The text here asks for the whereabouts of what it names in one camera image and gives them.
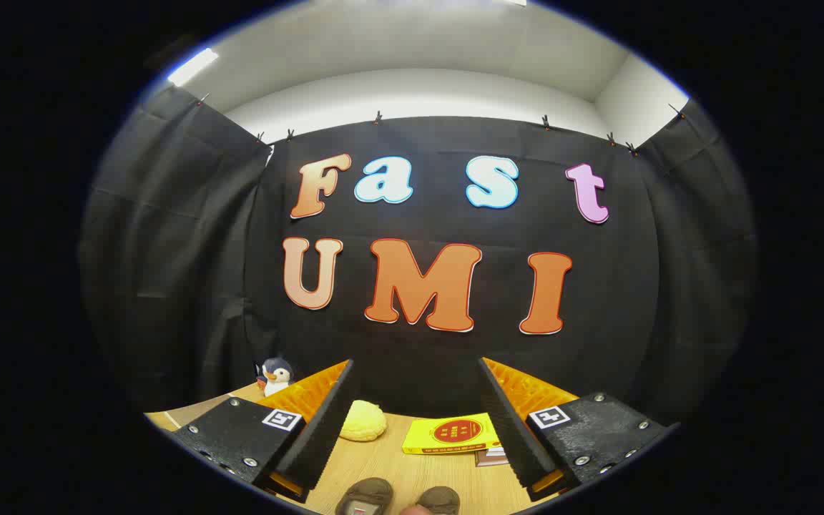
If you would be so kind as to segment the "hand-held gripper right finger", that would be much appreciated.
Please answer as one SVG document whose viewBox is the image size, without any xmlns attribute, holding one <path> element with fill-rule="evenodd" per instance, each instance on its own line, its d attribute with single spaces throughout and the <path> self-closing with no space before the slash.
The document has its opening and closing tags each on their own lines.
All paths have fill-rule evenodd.
<svg viewBox="0 0 824 515">
<path fill-rule="evenodd" d="M 480 399 L 530 501 L 582 488 L 643 456 L 680 427 L 615 396 L 582 397 L 479 358 Z"/>
</svg>

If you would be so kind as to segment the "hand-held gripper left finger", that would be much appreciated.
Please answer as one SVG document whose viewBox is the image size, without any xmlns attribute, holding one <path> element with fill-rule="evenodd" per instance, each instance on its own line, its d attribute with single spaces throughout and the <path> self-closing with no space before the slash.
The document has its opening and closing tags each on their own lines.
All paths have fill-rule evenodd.
<svg viewBox="0 0 824 515">
<path fill-rule="evenodd" d="M 261 401 L 228 398 L 171 436 L 226 475 L 303 503 L 354 400 L 355 364 L 348 359 Z"/>
</svg>

